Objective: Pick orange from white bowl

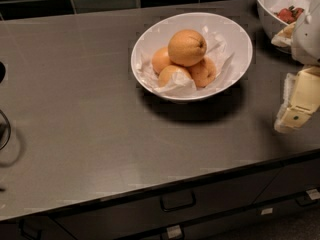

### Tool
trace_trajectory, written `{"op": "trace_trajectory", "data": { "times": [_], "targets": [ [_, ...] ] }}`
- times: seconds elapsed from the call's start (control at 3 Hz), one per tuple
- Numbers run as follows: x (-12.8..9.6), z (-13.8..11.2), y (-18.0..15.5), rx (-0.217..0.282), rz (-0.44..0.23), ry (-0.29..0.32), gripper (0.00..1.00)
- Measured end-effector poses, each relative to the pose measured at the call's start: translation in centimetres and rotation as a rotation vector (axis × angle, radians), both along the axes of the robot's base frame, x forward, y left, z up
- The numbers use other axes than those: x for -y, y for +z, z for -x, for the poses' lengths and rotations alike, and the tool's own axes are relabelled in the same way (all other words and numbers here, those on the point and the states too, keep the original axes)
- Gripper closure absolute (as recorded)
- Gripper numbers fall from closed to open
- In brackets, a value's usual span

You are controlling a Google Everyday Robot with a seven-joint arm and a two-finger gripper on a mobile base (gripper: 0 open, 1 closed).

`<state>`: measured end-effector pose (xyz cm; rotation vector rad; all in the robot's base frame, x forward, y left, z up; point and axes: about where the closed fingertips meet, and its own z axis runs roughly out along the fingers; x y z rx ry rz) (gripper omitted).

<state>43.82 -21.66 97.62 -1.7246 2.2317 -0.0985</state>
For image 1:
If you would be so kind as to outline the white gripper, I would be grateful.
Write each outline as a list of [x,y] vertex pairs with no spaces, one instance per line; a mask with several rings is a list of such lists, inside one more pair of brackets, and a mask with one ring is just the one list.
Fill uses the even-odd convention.
[[283,104],[274,128],[280,133],[300,129],[320,107],[320,0],[312,0],[298,20],[279,31],[271,43],[291,46],[292,57],[304,65],[284,81]]

